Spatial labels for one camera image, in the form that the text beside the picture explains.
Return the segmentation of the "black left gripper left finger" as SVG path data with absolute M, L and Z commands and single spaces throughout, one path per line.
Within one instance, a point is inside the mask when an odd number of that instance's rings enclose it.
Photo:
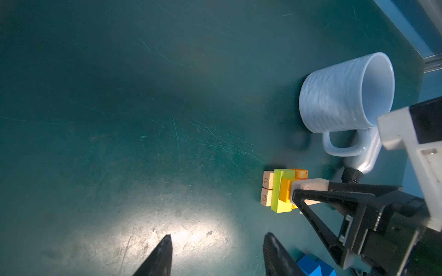
M 172 259 L 172 237 L 165 235 L 133 276 L 170 276 Z

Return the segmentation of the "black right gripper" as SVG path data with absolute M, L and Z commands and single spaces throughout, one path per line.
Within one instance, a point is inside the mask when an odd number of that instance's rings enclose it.
M 292 200 L 342 269 L 359 257 L 373 276 L 442 273 L 442 234 L 428 227 L 424 200 L 402 192 L 402 187 L 330 182 L 328 192 L 296 189 Z M 345 222 L 340 238 L 306 200 L 341 207 Z

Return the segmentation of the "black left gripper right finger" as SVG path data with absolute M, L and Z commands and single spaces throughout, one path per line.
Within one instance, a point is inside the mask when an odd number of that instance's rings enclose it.
M 271 232 L 264 237 L 263 254 L 267 276 L 305 276 L 305 273 Z

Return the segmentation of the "blue cube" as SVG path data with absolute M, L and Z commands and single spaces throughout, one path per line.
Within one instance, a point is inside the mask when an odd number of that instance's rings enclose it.
M 321 259 L 319 259 L 317 263 L 321 268 L 321 276 L 337 276 L 335 269 L 331 265 Z
M 306 276 L 322 276 L 321 266 L 308 255 L 304 255 L 297 262 Z

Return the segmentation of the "tan wood block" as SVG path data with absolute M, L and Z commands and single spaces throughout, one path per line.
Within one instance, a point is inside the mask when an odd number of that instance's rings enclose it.
M 298 181 L 293 181 L 291 184 L 291 192 L 290 192 L 290 200 L 292 205 L 295 204 L 292 199 L 294 190 L 315 190 L 327 192 L 329 189 L 329 181 L 323 178 L 314 178 L 314 179 L 303 179 Z

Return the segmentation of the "small orange cube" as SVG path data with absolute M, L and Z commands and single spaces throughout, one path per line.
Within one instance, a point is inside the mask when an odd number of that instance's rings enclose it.
M 280 182 L 279 200 L 284 203 L 291 202 L 291 187 L 292 183 L 299 181 L 299 179 L 282 179 Z

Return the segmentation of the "orange yellow block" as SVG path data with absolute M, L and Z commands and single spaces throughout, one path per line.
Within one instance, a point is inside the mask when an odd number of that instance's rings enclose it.
M 292 169 L 295 172 L 293 179 L 304 180 L 308 179 L 308 171 L 304 169 Z

